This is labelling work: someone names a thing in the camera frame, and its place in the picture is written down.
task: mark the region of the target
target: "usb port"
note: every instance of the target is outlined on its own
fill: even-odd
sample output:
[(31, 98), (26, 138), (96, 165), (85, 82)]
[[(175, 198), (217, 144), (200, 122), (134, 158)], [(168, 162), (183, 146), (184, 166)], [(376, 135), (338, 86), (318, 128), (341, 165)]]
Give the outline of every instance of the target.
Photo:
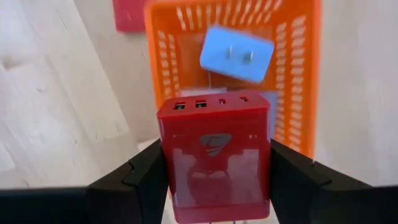
[(197, 108), (206, 107), (206, 100), (197, 101), (195, 107), (197, 107)]
[(183, 103), (176, 103), (175, 105), (174, 105), (174, 109), (175, 110), (182, 110), (182, 109), (184, 109), (185, 108), (185, 102), (183, 102)]

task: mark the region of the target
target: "wooden floor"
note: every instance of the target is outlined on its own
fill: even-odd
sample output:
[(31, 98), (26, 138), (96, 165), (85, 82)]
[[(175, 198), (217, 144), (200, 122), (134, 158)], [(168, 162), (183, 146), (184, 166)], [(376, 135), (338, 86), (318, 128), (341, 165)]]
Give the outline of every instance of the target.
[[(111, 15), (109, 4), (80, 7)], [(96, 19), (80, 17), (72, 0), (0, 0), (0, 187), (88, 184), (135, 155), (137, 140), (156, 137), (155, 119), (140, 119), (155, 114), (143, 106), (153, 103), (137, 97), (153, 102), (149, 71), (127, 68), (146, 57), (144, 36), (117, 36), (109, 16), (89, 26), (101, 24), (106, 35), (96, 38), (83, 22)]]
[[(324, 0), (315, 158), (398, 184), (396, 0)], [(0, 0), (0, 187), (85, 185), (158, 136), (144, 34), (110, 0)]]

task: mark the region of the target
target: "orange basket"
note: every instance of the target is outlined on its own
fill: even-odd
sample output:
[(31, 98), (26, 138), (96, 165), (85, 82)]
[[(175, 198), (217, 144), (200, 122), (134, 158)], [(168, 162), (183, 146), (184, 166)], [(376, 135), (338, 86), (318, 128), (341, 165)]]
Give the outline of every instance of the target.
[[(275, 90), (274, 139), (313, 156), (320, 44), (320, 0), (173, 0), (145, 11), (156, 105), (181, 89), (227, 87)], [(274, 54), (260, 84), (203, 70), (199, 64), (213, 24), (273, 41)]]

